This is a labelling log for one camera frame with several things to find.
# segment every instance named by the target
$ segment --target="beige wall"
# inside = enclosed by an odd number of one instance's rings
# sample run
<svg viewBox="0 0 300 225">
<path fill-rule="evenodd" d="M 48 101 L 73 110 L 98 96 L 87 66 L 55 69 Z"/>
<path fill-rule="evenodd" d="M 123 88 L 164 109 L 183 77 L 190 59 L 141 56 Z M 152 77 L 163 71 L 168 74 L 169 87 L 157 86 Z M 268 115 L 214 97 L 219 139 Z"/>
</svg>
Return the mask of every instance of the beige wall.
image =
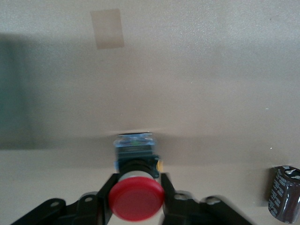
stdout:
<svg viewBox="0 0 300 225">
<path fill-rule="evenodd" d="M 109 9 L 120 10 L 124 47 L 97 49 L 90 12 Z M 103 173 L 97 190 L 113 172 L 112 135 L 129 130 L 156 134 L 179 189 L 225 195 L 258 224 L 280 224 L 263 195 L 269 168 L 300 167 L 299 11 L 296 0 L 1 2 L 0 40 L 17 54 L 0 78 L 17 73 L 20 139 L 36 145 L 0 151 L 0 201 L 11 202 L 11 186 L 26 195 L 0 210 L 0 224 L 51 190 L 75 200 L 84 185 L 69 193 L 66 177 Z M 56 191 L 40 186 L 46 174 Z"/>
</svg>

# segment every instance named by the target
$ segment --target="emergency stop button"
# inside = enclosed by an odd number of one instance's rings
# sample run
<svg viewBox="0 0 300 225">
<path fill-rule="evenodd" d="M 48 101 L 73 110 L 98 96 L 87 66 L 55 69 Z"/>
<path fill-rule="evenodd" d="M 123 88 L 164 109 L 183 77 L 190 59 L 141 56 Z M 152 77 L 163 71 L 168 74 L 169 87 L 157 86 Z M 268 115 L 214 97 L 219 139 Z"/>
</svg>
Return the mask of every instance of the emergency stop button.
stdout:
<svg viewBox="0 0 300 225">
<path fill-rule="evenodd" d="M 136 222 L 148 219 L 159 211 L 165 192 L 151 178 L 131 177 L 114 185 L 108 199 L 110 209 L 117 217 Z"/>
</svg>

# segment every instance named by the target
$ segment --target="electrolytic capacitor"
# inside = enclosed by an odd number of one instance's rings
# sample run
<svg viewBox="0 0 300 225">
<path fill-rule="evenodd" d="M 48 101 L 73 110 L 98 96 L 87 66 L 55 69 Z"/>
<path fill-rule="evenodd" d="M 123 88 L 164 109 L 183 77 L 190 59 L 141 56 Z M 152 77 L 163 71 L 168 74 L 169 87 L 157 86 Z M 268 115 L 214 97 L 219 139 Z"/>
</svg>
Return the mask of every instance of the electrolytic capacitor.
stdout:
<svg viewBox="0 0 300 225">
<path fill-rule="evenodd" d="M 300 170 L 288 165 L 276 169 L 269 211 L 276 219 L 292 224 L 300 214 Z"/>
</svg>

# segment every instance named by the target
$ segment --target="beige tape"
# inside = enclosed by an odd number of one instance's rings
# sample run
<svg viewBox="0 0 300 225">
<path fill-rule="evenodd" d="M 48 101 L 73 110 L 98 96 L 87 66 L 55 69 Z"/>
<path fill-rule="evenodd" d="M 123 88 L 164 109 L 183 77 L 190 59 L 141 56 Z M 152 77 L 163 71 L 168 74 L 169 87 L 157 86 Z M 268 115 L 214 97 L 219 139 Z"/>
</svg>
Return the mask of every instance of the beige tape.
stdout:
<svg viewBox="0 0 300 225">
<path fill-rule="evenodd" d="M 119 9 L 91 11 L 97 49 L 124 47 Z"/>
</svg>

